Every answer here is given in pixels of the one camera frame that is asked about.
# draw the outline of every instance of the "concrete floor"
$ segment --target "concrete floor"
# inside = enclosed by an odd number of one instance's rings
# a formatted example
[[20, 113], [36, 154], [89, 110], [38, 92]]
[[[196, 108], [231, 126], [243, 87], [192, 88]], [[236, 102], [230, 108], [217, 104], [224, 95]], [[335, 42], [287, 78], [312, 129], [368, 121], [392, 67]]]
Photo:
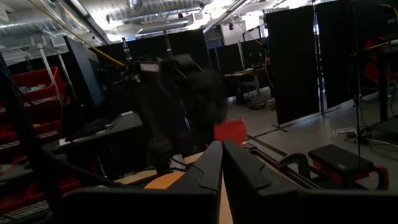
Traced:
[[[378, 96], [376, 94], [367, 98], [367, 100], [370, 100], [369, 103], [361, 103], [364, 122], [367, 125], [372, 125], [379, 121], [379, 104], [377, 98]], [[398, 105], [395, 105], [393, 109], [398, 113]], [[314, 114], [294, 121], [294, 125], [286, 128], [288, 131], [286, 133], [277, 130], [269, 134], [259, 136], [257, 139], [288, 154], [301, 152], [308, 156], [308, 151], [328, 144], [334, 144], [349, 152], [358, 154], [357, 144], [346, 142], [346, 136], [344, 134], [341, 134], [336, 138], [332, 135], [332, 132], [336, 129], [356, 127], [356, 108], [353, 107], [353, 102], [347, 101], [346, 103], [327, 111], [327, 118], [324, 118], [319, 114]], [[246, 121], [246, 127], [250, 136], [256, 136], [267, 131], [272, 131], [275, 127], [271, 125], [277, 124], [277, 115], [275, 111], [269, 111], [268, 109], [251, 111], [245, 106], [238, 106], [231, 103], [228, 111], [228, 119], [238, 119], [241, 117]], [[282, 158], [279, 154], [254, 141], [251, 141], [251, 143], [272, 156], [274, 159]], [[396, 149], [396, 152], [389, 152], [389, 156], [395, 157], [398, 160], [398, 148], [391, 146], [386, 146], [384, 148], [392, 151]], [[361, 156], [373, 161], [375, 166], [382, 165], [386, 167], [389, 170], [390, 189], [398, 190], [397, 161], [376, 153], [368, 146], [361, 146]], [[291, 168], [297, 170], [297, 166], [292, 166]], [[358, 182], [370, 189], [374, 189], [378, 183], [377, 174], [372, 174]]]

